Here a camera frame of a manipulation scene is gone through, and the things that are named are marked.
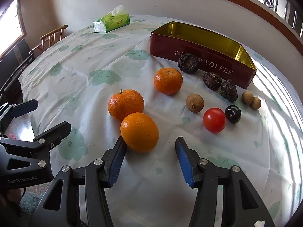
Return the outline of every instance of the red tomato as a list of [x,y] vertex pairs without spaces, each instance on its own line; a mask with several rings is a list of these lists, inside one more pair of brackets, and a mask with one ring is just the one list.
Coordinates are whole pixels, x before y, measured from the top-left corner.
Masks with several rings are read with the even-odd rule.
[[212,133],[221,132],[226,125],[224,112],[217,107],[208,109],[203,116],[205,128]]

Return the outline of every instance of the triangular cutout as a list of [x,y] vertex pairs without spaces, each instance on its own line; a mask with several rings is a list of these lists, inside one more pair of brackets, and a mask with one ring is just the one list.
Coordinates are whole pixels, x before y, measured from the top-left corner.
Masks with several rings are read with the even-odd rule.
[[59,211],[61,206],[63,181],[59,180],[44,204],[44,209]]
[[258,204],[257,204],[256,200],[252,196],[251,192],[249,191],[249,189],[248,189],[247,185],[244,183],[244,181],[240,180],[239,184],[240,184],[243,209],[247,210],[247,209],[258,208]]
[[28,161],[9,159],[9,164],[7,165],[8,170],[19,169],[30,166],[31,163]]

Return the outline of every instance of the green tissue package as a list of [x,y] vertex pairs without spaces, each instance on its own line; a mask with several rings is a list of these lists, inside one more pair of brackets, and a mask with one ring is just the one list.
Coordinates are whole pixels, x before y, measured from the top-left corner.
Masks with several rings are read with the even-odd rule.
[[129,25],[129,14],[122,5],[94,22],[94,32],[107,33],[122,26]]

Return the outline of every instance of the table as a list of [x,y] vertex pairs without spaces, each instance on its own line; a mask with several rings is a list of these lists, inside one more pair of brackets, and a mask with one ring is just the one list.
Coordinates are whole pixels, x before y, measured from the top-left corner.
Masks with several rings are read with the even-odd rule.
[[[204,112],[211,107],[225,110],[231,103],[204,85],[203,71],[181,72],[183,86],[175,95],[154,88],[157,70],[178,69],[176,62],[149,54],[151,31],[170,21],[178,20],[134,15],[130,25],[107,34],[94,33],[88,26],[47,49],[23,72],[19,78],[23,100],[35,98],[39,103],[30,113],[34,134],[63,121],[72,125],[71,134],[51,150],[54,175],[64,165],[86,166],[114,146],[120,123],[109,115],[107,102],[120,89],[135,89],[142,94],[144,113],[156,122],[160,138],[148,154],[128,149],[118,181],[106,191],[115,226],[188,225],[197,189],[184,181],[175,154],[178,136],[216,166],[240,166],[276,226],[284,226],[303,198],[303,106],[297,92],[270,62],[245,47],[258,69],[248,90],[261,99],[262,107],[255,111],[243,104],[244,90],[237,87],[234,104],[242,110],[240,122],[227,122],[219,134],[208,132],[202,122]],[[193,93],[205,101],[198,114],[185,107]],[[215,226],[221,226],[222,216],[222,186],[218,188]],[[81,219],[87,221],[83,188],[80,209]]]

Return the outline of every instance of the orange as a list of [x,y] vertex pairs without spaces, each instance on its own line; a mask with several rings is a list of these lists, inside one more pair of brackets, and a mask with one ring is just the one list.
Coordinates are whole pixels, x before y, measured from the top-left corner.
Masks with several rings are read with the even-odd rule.
[[126,144],[139,153],[151,151],[159,140],[156,123],[143,113],[128,115],[122,121],[120,131]]
[[108,103],[109,114],[122,121],[131,113],[141,113],[144,109],[144,100],[139,92],[133,89],[121,90],[114,94]]
[[175,68],[162,68],[154,76],[154,85],[158,91],[172,95],[181,89],[183,77]]

